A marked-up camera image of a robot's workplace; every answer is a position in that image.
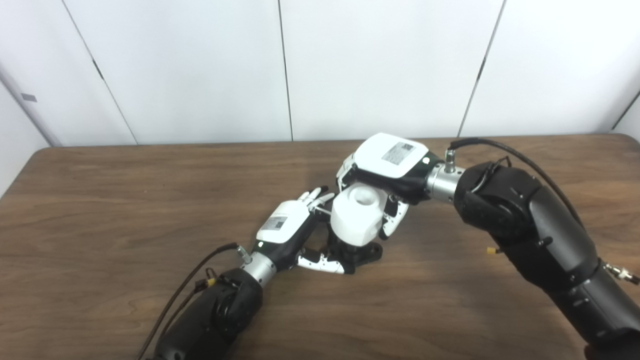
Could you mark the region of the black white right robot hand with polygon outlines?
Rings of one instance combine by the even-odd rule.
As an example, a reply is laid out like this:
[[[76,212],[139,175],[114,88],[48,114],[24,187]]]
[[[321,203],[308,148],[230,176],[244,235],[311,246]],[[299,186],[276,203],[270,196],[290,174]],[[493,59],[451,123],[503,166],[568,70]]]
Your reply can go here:
[[[378,237],[387,240],[397,230],[410,206],[434,197],[429,178],[443,163],[421,142],[377,133],[345,158],[336,173],[336,184],[339,192],[361,183],[386,194]]]

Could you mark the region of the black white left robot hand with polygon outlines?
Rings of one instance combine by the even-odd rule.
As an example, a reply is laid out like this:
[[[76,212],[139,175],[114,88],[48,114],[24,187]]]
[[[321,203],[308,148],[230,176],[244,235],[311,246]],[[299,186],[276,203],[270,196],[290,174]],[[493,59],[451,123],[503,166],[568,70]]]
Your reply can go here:
[[[329,221],[331,212],[325,205],[334,196],[327,186],[321,186],[280,203],[257,231],[250,260],[242,268],[263,285],[277,272],[294,267],[334,274],[351,273],[352,269],[330,259],[329,255],[305,248],[317,226]]]

